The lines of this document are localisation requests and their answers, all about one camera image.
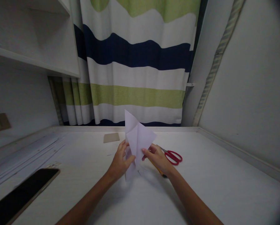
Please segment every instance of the brown cardboard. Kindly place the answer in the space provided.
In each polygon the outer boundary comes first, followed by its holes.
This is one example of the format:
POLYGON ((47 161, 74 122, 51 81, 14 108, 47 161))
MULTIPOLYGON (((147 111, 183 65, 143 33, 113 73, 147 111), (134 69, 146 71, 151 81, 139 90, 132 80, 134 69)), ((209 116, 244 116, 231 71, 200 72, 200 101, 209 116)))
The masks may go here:
POLYGON ((111 134, 105 134, 103 137, 103 142, 113 142, 113 141, 119 141, 119 134, 118 133, 111 133, 111 134))

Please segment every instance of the finger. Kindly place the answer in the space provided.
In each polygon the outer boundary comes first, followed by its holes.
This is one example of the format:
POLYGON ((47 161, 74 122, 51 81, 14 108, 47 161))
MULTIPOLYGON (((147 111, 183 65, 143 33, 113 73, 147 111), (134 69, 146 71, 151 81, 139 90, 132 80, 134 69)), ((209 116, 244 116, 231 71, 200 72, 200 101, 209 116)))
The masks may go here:
POLYGON ((155 144, 151 144, 151 146, 148 148, 153 154, 156 153, 158 146, 155 144))
POLYGON ((120 144, 119 144, 119 146, 123 146, 125 144, 125 140, 123 140, 120 144))
POLYGON ((157 153, 157 154, 163 154, 163 151, 162 151, 162 149, 161 149, 160 146, 155 145, 155 144, 152 144, 152 145, 153 145, 153 148, 155 149, 155 154, 156 154, 156 153, 157 153))
POLYGON ((120 152, 123 154, 125 152, 125 149, 130 146, 130 144, 128 142, 126 142, 121 148, 120 148, 120 152))
POLYGON ((144 155, 147 156, 147 158, 149 158, 149 159, 154 158, 154 154, 151 153, 150 151, 148 151, 147 149, 143 148, 143 149, 142 149, 142 152, 143 152, 144 155))
POLYGON ((127 167, 129 168, 129 166, 131 165, 132 162, 134 162, 136 159, 136 156, 131 155, 126 161, 125 164, 127 165, 127 167))
POLYGON ((144 161, 146 158, 147 158, 147 156, 144 155, 144 156, 142 157, 142 161, 144 161))

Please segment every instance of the white shelf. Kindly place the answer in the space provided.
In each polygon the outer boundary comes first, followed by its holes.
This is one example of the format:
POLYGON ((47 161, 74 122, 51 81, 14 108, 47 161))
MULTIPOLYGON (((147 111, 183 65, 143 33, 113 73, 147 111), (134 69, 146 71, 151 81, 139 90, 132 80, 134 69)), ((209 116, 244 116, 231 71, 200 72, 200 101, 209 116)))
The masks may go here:
POLYGON ((2 48, 0 48, 0 65, 6 65, 8 67, 12 67, 19 70, 52 76, 60 76, 61 74, 64 74, 71 77, 80 77, 79 74, 71 73, 61 68, 53 67, 49 64, 19 55, 17 53, 2 48))
POLYGON ((79 78, 69 0, 0 0, 0 65, 79 78))

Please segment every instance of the sheet of paper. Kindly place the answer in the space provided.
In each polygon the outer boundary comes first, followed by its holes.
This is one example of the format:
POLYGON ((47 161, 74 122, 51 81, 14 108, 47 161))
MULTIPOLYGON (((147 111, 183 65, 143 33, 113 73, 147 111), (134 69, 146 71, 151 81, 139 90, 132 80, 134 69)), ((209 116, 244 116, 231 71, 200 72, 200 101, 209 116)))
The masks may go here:
POLYGON ((140 164, 143 157, 142 148, 148 149, 156 138, 156 134, 139 123, 139 121, 124 110, 125 115, 125 140, 129 142, 130 146, 126 149, 126 159, 131 155, 136 156, 133 162, 125 173, 125 179, 130 180, 133 177, 134 171, 140 164))
POLYGON ((20 174, 24 180, 34 171, 42 167, 55 154, 57 154, 57 152, 66 145, 63 143, 64 140, 64 136, 53 136, 53 138, 43 137, 20 150, 29 150, 29 152, 31 152, 25 157, 21 157, 20 152, 18 151, 13 153, 13 155, 17 155, 17 157, 13 156, 13 160, 12 155, 8 156, 6 159, 2 159, 7 161, 7 159, 11 158, 10 161, 12 164, 8 164, 8 162, 6 162, 6 165, 2 167, 5 169, 0 171, 0 185, 15 174, 20 174))

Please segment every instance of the pencil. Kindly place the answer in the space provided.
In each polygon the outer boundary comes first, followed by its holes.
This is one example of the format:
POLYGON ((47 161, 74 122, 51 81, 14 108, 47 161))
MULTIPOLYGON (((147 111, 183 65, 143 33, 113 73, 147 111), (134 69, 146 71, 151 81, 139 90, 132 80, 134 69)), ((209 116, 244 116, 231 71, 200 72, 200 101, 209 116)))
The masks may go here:
POLYGON ((164 177, 164 178, 167 178, 167 176, 164 174, 164 173, 162 173, 162 171, 161 170, 159 170, 159 168, 150 160, 150 162, 154 165, 154 167, 159 171, 159 173, 162 175, 162 177, 164 177))

